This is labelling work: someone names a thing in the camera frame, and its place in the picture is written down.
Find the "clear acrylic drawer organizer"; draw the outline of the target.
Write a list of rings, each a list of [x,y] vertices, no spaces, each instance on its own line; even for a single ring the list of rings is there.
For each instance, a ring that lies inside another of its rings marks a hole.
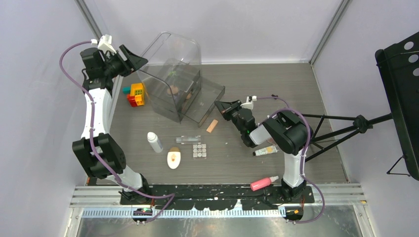
[[[186,99],[201,89],[201,48],[193,39],[171,33],[160,33],[142,53],[148,63],[137,71],[152,109],[174,122],[180,123],[189,105]],[[180,100],[174,103],[167,94],[170,85],[179,88]]]

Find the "pink round powder puff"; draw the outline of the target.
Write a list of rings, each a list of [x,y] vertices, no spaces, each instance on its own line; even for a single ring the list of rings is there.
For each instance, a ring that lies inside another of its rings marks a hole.
[[[178,93],[179,93],[179,88],[177,86],[170,85],[169,88],[167,89],[168,95],[176,96]]]

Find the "eyeshadow palette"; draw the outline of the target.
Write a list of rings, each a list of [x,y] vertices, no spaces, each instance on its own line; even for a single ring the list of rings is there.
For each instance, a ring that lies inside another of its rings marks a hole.
[[[272,146],[277,146],[277,143],[274,141],[274,139],[273,139],[273,138],[269,138],[269,139],[267,140],[267,142],[268,142],[269,144],[271,144]]]

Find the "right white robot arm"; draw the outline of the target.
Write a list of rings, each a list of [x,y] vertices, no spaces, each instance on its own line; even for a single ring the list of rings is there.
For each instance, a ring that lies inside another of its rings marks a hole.
[[[256,123],[252,115],[254,101],[256,97],[249,96],[244,103],[237,100],[214,104],[222,117],[235,125],[247,147],[255,148],[272,140],[284,152],[282,196],[287,202],[296,202],[307,183],[304,162],[312,129],[303,115],[291,108],[280,109],[263,122]]]

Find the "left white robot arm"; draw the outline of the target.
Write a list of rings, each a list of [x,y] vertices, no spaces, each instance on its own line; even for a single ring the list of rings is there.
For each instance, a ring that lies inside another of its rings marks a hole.
[[[148,61],[123,44],[116,51],[90,47],[80,55],[85,66],[81,89],[86,101],[86,118],[81,138],[72,143],[72,150],[88,177],[113,181],[122,186],[123,197],[147,204],[152,196],[147,180],[127,165],[122,148],[109,132],[109,115],[114,78],[129,76]]]

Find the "peach concealer stick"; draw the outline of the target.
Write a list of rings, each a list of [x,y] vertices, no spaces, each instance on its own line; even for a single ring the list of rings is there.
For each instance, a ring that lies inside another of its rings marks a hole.
[[[213,132],[213,130],[215,129],[215,127],[217,126],[217,124],[218,124],[218,120],[214,119],[214,120],[213,120],[213,121],[209,124],[209,126],[207,127],[206,132],[208,132],[208,133],[212,133],[212,132]]]

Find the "colourful toy block stack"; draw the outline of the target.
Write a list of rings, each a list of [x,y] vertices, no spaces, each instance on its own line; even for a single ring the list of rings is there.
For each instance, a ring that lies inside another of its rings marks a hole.
[[[142,83],[134,83],[131,86],[123,87],[123,94],[132,107],[139,107],[145,104],[144,86]]]

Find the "grey square sample palette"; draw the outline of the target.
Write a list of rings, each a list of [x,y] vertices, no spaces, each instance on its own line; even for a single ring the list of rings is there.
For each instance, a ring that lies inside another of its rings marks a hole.
[[[193,144],[192,147],[192,157],[193,158],[207,158],[207,145],[206,144]]]

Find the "clear small bottle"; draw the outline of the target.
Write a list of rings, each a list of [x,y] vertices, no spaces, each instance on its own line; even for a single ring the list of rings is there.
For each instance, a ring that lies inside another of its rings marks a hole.
[[[201,136],[180,136],[176,137],[176,143],[187,145],[187,144],[200,144],[202,142]]]

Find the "small printed cream tube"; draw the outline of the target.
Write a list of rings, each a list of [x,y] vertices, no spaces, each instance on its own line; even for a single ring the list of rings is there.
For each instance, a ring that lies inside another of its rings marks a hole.
[[[257,156],[264,156],[264,155],[268,155],[268,154],[274,154],[274,153],[277,153],[277,152],[278,152],[278,150],[277,150],[276,146],[272,145],[272,146],[268,146],[268,147],[265,147],[265,148],[258,149],[256,151],[254,151],[252,153],[252,155],[257,157]]]

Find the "white oval compact case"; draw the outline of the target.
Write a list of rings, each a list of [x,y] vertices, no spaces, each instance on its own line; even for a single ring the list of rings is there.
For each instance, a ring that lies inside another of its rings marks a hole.
[[[167,164],[170,169],[177,169],[181,161],[181,151],[178,147],[172,147],[167,154]]]

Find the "white cylindrical bottle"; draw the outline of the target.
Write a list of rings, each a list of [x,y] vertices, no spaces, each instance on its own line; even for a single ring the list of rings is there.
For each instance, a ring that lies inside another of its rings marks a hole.
[[[163,151],[163,145],[159,140],[158,136],[154,132],[147,133],[147,141],[149,142],[150,146],[156,153],[161,153]]]

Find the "pink spray bottle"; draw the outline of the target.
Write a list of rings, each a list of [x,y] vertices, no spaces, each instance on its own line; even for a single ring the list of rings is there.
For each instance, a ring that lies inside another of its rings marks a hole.
[[[266,177],[266,178],[254,181],[250,184],[250,189],[252,191],[263,189],[265,187],[270,186],[273,182],[277,181],[278,179],[279,179],[279,176],[271,176],[271,177]]]

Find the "black tripod stand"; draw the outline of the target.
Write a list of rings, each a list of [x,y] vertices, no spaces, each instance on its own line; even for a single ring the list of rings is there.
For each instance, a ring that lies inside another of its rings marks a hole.
[[[313,114],[303,114],[303,115],[307,118],[320,119],[313,135],[311,136],[311,140],[310,140],[310,145],[314,145],[315,147],[319,148],[320,151],[318,151],[318,152],[310,155],[309,157],[307,157],[305,159],[305,162],[311,161],[312,159],[318,157],[319,155],[322,155],[326,151],[329,151],[330,149],[336,147],[337,145],[340,145],[344,141],[347,141],[348,139],[354,137],[357,134],[366,133],[369,129],[373,129],[373,126],[375,124],[393,119],[393,116],[392,116],[391,113],[380,116],[380,117],[377,117],[377,118],[373,118],[373,119],[366,119],[362,115],[358,115],[357,117],[342,117],[342,116],[313,115]],[[317,135],[320,127],[322,126],[323,122],[326,119],[327,120],[351,121],[352,125],[348,126],[348,127],[345,127],[345,128],[342,128],[342,129],[339,129],[337,131],[333,131],[333,132],[324,134],[324,135]],[[335,140],[333,143],[331,143],[330,145],[328,145],[326,147],[323,147],[323,146],[319,145],[320,142],[324,142],[329,138],[333,138],[333,137],[336,137],[338,135],[344,135],[344,134],[345,134],[344,137]]]

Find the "black perforated panel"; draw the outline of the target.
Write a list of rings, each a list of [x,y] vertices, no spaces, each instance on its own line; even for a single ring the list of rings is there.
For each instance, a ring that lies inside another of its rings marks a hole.
[[[409,175],[419,179],[419,34],[375,52]]]

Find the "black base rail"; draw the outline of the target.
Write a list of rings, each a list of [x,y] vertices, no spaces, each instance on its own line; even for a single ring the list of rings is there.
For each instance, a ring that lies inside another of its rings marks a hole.
[[[281,186],[270,185],[252,191],[249,185],[152,185],[146,188],[150,196],[162,196],[162,199],[141,196],[135,192],[119,191],[122,205],[152,205],[161,210],[169,202],[170,194],[174,199],[167,210],[232,210],[240,204],[243,210],[271,210],[279,205],[291,204],[300,207],[302,204],[314,203],[311,187],[306,187],[296,197],[291,198],[283,193]]]

